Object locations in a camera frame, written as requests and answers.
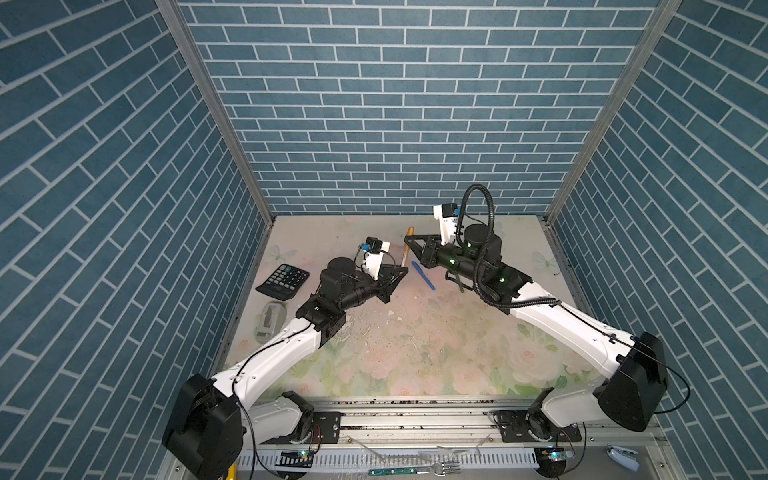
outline blue tile wall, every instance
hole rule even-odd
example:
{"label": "blue tile wall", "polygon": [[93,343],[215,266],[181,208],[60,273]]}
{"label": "blue tile wall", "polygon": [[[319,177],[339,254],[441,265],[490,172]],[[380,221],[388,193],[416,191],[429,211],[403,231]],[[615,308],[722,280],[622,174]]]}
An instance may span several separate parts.
{"label": "blue tile wall", "polygon": [[181,2],[276,213],[542,214],[656,0],[307,3]]}
{"label": "blue tile wall", "polygon": [[691,381],[658,415],[690,478],[768,466],[765,5],[683,0],[556,221],[597,316]]}
{"label": "blue tile wall", "polygon": [[154,478],[264,231],[152,0],[0,3],[0,478]]}

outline fork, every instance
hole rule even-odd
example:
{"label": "fork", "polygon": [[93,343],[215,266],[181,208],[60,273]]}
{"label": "fork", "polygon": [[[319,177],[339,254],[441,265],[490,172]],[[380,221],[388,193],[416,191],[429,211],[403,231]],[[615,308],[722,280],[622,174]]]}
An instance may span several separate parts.
{"label": "fork", "polygon": [[459,473],[461,470],[462,467],[456,460],[448,460],[423,467],[371,468],[368,471],[368,476],[381,477],[384,475],[422,475],[433,473],[438,477],[445,477],[446,475]]}

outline table surface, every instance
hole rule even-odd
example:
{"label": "table surface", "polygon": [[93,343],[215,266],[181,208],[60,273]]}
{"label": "table surface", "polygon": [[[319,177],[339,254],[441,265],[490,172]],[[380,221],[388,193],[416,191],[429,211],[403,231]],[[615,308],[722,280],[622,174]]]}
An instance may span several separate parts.
{"label": "table surface", "polygon": [[[352,257],[366,237],[392,242],[402,259],[408,227],[438,233],[437,220],[414,216],[278,217],[254,288],[282,263],[310,273],[298,294],[283,302],[288,319],[316,290],[319,273],[335,257]],[[541,225],[534,216],[498,216],[502,259],[573,304]],[[293,390],[305,397],[536,396],[542,388],[582,383],[597,373],[578,354],[540,329],[460,293],[439,267],[424,270],[432,291],[411,266],[390,303],[378,299],[347,312],[346,325],[320,350],[297,363],[264,394]],[[258,347],[254,329],[277,300],[251,290],[227,365]]]}

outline robotic arm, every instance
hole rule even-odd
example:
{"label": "robotic arm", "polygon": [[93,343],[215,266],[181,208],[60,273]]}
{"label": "robotic arm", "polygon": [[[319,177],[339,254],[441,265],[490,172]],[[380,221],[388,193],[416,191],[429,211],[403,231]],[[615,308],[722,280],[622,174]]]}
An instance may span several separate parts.
{"label": "robotic arm", "polygon": [[[488,206],[488,225],[462,221],[469,195],[480,190]],[[546,389],[528,409],[531,434],[541,440],[576,422],[611,419],[642,432],[664,392],[667,367],[664,346],[650,333],[639,338],[606,325],[551,296],[531,277],[502,262],[502,239],[493,231],[493,199],[481,184],[473,184],[462,205],[434,209],[440,235],[411,235],[406,244],[426,268],[441,266],[445,279],[474,291],[489,306],[512,313],[563,342],[586,359],[601,376],[583,386]],[[453,223],[453,234],[443,225]],[[462,278],[472,282],[465,285]]]}
{"label": "robotic arm", "polygon": [[[485,195],[488,225],[473,224],[462,232],[473,190]],[[606,418],[635,432],[645,430],[667,390],[661,341],[649,333],[636,338],[601,323],[503,263],[502,240],[493,232],[493,200],[482,185],[467,189],[460,209],[444,204],[435,206],[433,213],[440,234],[406,237],[424,267],[445,268],[447,280],[474,291],[489,306],[543,329],[601,374],[587,385],[544,390],[528,409],[531,434],[548,441],[573,423]],[[182,385],[163,445],[200,480],[226,477],[222,474],[240,454],[247,433],[240,410],[248,412],[282,374],[332,338],[346,322],[348,308],[374,296],[389,302],[408,269],[382,262],[389,250],[387,242],[369,237],[361,250],[365,254],[360,268],[356,258],[328,262],[317,292],[296,311],[296,318],[255,353],[211,379],[197,374]],[[464,284],[462,278],[471,284]],[[254,444],[285,436],[301,441],[313,417],[313,407],[294,392],[250,412],[246,417]]]}
{"label": "robotic arm", "polygon": [[248,412],[282,374],[336,335],[346,322],[347,309],[374,296],[389,302],[408,269],[382,263],[388,249],[387,242],[366,239],[361,246],[365,250],[362,271],[355,260],[331,260],[320,273],[317,292],[278,335],[211,379],[196,374],[187,380],[171,411],[163,445],[196,477],[208,480],[227,477],[247,433],[254,444],[284,436],[305,439],[314,407],[295,392],[251,409],[250,432],[243,427],[240,410]]}

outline black cable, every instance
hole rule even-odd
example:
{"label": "black cable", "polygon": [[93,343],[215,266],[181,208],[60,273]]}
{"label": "black cable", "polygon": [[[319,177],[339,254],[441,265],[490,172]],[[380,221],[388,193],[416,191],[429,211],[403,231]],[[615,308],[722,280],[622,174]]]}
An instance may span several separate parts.
{"label": "black cable", "polygon": [[583,432],[583,435],[582,435],[584,437],[584,447],[581,449],[581,457],[578,459],[578,462],[576,462],[576,465],[574,465],[573,467],[569,468],[565,472],[562,472],[560,475],[558,475],[558,478],[560,478],[561,476],[565,475],[566,473],[573,472],[576,468],[578,468],[579,465],[581,465],[581,462],[584,461],[584,454],[587,453],[587,424],[582,422],[581,426],[584,428],[584,432]]}
{"label": "black cable", "polygon": [[291,335],[288,335],[288,336],[287,336],[287,337],[285,337],[284,339],[281,339],[281,340],[279,340],[279,341],[277,341],[277,342],[275,342],[275,343],[271,343],[270,345],[264,346],[264,347],[262,347],[262,348],[258,349],[256,352],[252,353],[252,354],[251,354],[251,355],[250,355],[250,356],[249,356],[249,357],[248,357],[248,358],[245,360],[245,362],[243,362],[243,365],[240,367],[240,369],[239,369],[239,370],[237,370],[237,373],[236,373],[236,374],[235,374],[235,376],[232,378],[232,394],[233,394],[233,395],[235,395],[235,383],[237,383],[237,377],[238,377],[238,376],[240,376],[240,374],[243,372],[243,369],[245,368],[245,365],[247,365],[247,364],[248,364],[248,362],[250,362],[250,361],[251,361],[251,360],[254,358],[254,356],[256,356],[256,355],[258,355],[258,354],[262,353],[264,350],[266,350],[266,349],[269,349],[269,348],[271,348],[271,347],[273,347],[273,346],[275,346],[275,345],[279,345],[279,344],[281,344],[281,343],[285,342],[286,340],[292,339],[294,336],[296,336],[296,335],[299,335],[300,333],[304,333],[304,332],[306,332],[308,329],[310,329],[310,327],[311,327],[312,325],[313,325],[313,324],[312,324],[312,323],[310,323],[309,325],[307,325],[306,327],[304,327],[304,329],[303,329],[303,330],[300,330],[299,332],[296,332],[296,333],[292,333]]}
{"label": "black cable", "polygon": [[278,474],[277,472],[273,470],[269,470],[266,465],[261,462],[261,458],[259,457],[259,452],[256,449],[256,434],[253,433],[253,422],[250,419],[250,415],[248,415],[248,411],[245,410],[245,407],[240,402],[240,399],[235,396],[237,400],[237,405],[240,406],[240,409],[243,410],[243,413],[245,413],[245,418],[248,420],[248,428],[250,429],[250,441],[253,443],[253,457],[250,460],[250,475],[248,475],[248,480],[253,480],[253,472],[256,470],[256,461],[259,461],[259,465],[261,465],[261,468],[264,469],[265,472],[269,472],[272,475],[276,476],[277,478],[283,478]]}
{"label": "black cable", "polygon": [[491,197],[491,192],[488,191],[487,188],[485,188],[482,184],[472,184],[469,186],[466,192],[464,192],[464,197],[462,198],[462,206],[461,210],[458,212],[458,222],[456,224],[456,242],[458,245],[463,249],[464,248],[464,242],[461,240],[460,236],[458,235],[458,232],[462,231],[462,222],[464,221],[465,216],[465,210],[467,209],[467,202],[469,200],[469,196],[472,194],[474,190],[480,190],[480,193],[483,194],[483,197],[485,197],[485,205],[488,207],[488,232],[485,235],[485,241],[482,244],[482,247],[480,247],[480,253],[478,253],[477,259],[475,260],[475,268],[472,271],[472,282],[475,286],[475,292],[477,292],[478,296],[480,297],[480,300],[485,302],[486,304],[490,306],[494,306],[499,309],[513,309],[513,308],[523,308],[526,306],[536,306],[536,305],[557,305],[560,303],[560,300],[554,298],[553,296],[545,296],[542,298],[534,298],[530,300],[521,300],[519,302],[510,302],[510,303],[500,303],[496,302],[495,300],[488,298],[488,294],[483,290],[482,284],[480,283],[480,265],[483,263],[483,260],[485,260],[485,255],[488,252],[488,245],[491,244],[491,238],[493,237],[493,225],[495,222],[495,212],[493,208],[493,197]]}
{"label": "black cable", "polygon": [[[576,313],[574,313],[574,312],[571,312],[571,310],[570,310],[570,309],[567,309],[567,308],[565,308],[565,307],[564,307],[562,304],[560,305],[560,308],[562,308],[562,309],[563,309],[563,310],[565,310],[566,312],[570,313],[572,316],[575,316],[575,317],[576,317],[577,319],[579,319],[579,320],[580,320],[580,321],[581,321],[583,324],[585,324],[586,326],[588,326],[588,327],[592,328],[593,330],[595,330],[595,331],[599,332],[601,335],[604,335],[604,336],[609,336],[609,337],[611,337],[611,338],[613,339],[613,341],[615,341],[616,343],[620,343],[621,345],[624,345],[624,346],[628,346],[629,348],[631,348],[631,349],[632,349],[632,350],[634,350],[635,352],[639,352],[639,353],[642,353],[643,355],[645,355],[645,356],[646,356],[646,357],[648,357],[649,359],[653,360],[654,362],[656,362],[656,363],[658,363],[659,365],[663,366],[665,369],[667,369],[667,370],[669,370],[670,372],[672,372],[672,373],[674,373],[675,375],[677,375],[677,378],[679,378],[680,380],[682,380],[682,381],[683,381],[683,383],[685,384],[685,388],[686,388],[686,390],[687,390],[687,392],[686,392],[686,394],[685,394],[685,398],[683,399],[683,401],[682,401],[682,402],[680,402],[680,403],[678,403],[677,405],[675,405],[675,406],[674,406],[674,407],[672,407],[671,409],[668,409],[668,410],[660,410],[659,412],[654,412],[654,414],[661,414],[661,413],[672,413],[672,412],[674,412],[675,410],[678,410],[680,407],[682,407],[683,405],[685,405],[685,404],[688,402],[688,399],[690,399],[690,383],[688,383],[688,381],[687,381],[687,380],[686,380],[686,379],[685,379],[685,378],[684,378],[684,377],[683,377],[683,376],[682,376],[682,375],[681,375],[681,374],[680,374],[680,373],[679,373],[677,370],[673,369],[672,367],[668,366],[668,365],[667,365],[667,364],[665,364],[665,363],[662,363],[662,362],[660,362],[660,361],[659,361],[658,359],[656,359],[655,357],[648,355],[648,354],[647,354],[647,353],[645,353],[643,350],[640,350],[640,349],[638,349],[638,348],[635,348],[634,346],[630,345],[629,343],[626,343],[626,342],[622,342],[622,341],[621,341],[621,340],[619,340],[618,338],[615,338],[615,337],[613,337],[613,336],[611,336],[611,335],[607,334],[606,332],[602,331],[601,329],[599,329],[599,328],[597,328],[596,326],[594,326],[594,325],[592,325],[591,323],[589,323],[587,320],[585,320],[585,319],[581,318],[581,317],[580,317],[579,315],[577,315]],[[653,349],[652,349],[652,348],[650,348],[650,347],[649,347],[648,345],[646,345],[645,343],[642,343],[640,340],[637,340],[637,339],[636,339],[636,340],[635,340],[635,342],[636,342],[636,343],[640,343],[640,344],[641,344],[642,346],[644,346],[645,348],[649,349],[650,351],[653,351]]]}
{"label": "black cable", "polygon": [[355,253],[355,259],[352,260],[352,262],[355,264],[355,266],[362,270],[362,265],[357,264],[357,256],[360,255],[360,250],[362,250],[362,244],[357,246],[357,253]]}
{"label": "black cable", "polygon": [[473,216],[471,216],[470,214],[466,214],[466,215],[465,215],[465,217],[467,217],[467,218],[471,218],[471,219],[473,219],[473,220],[474,220],[475,222],[477,222],[477,223],[482,223],[483,225],[487,225],[487,223],[486,223],[486,222],[484,222],[484,221],[480,220],[479,218],[474,218],[474,217],[473,217]]}
{"label": "black cable", "polygon": [[243,406],[243,403],[240,401],[240,397],[237,396],[237,394],[235,393],[235,383],[237,383],[237,377],[240,376],[240,374],[242,373],[243,369],[245,368],[245,365],[247,365],[248,362],[250,362],[250,360],[253,359],[253,357],[255,357],[256,355],[262,353],[264,350],[269,349],[270,347],[273,347],[275,345],[279,345],[279,344],[285,342],[286,340],[291,339],[291,338],[293,338],[296,335],[299,335],[300,333],[306,332],[311,326],[312,326],[312,323],[307,325],[303,330],[300,330],[299,332],[293,333],[293,334],[287,336],[284,339],[281,339],[281,340],[279,340],[279,341],[277,341],[275,343],[271,343],[270,345],[267,345],[267,346],[264,346],[263,348],[258,349],[256,352],[252,353],[245,360],[245,362],[243,362],[243,365],[240,367],[239,370],[237,370],[237,374],[235,374],[235,376],[232,378],[232,387],[231,387],[232,388],[232,395],[234,395],[235,400],[237,401],[237,405],[239,405],[240,409],[243,410],[243,413],[245,414],[245,418],[246,418],[246,420],[248,420],[248,427],[250,428],[250,439],[251,439],[251,442],[253,442],[253,457],[254,458],[251,459],[250,477],[248,477],[249,480],[251,480],[253,478],[253,471],[256,469],[256,460],[259,461],[259,465],[261,465],[261,468],[263,468],[267,472],[271,473],[272,475],[275,475],[278,478],[282,478],[282,477],[280,475],[278,475],[276,472],[273,472],[273,471],[269,470],[266,466],[264,466],[264,464],[261,462],[261,458],[259,458],[259,454],[257,453],[257,450],[256,450],[256,435],[253,433],[253,423],[250,420],[250,415],[248,414],[248,411],[245,409],[245,407]]}

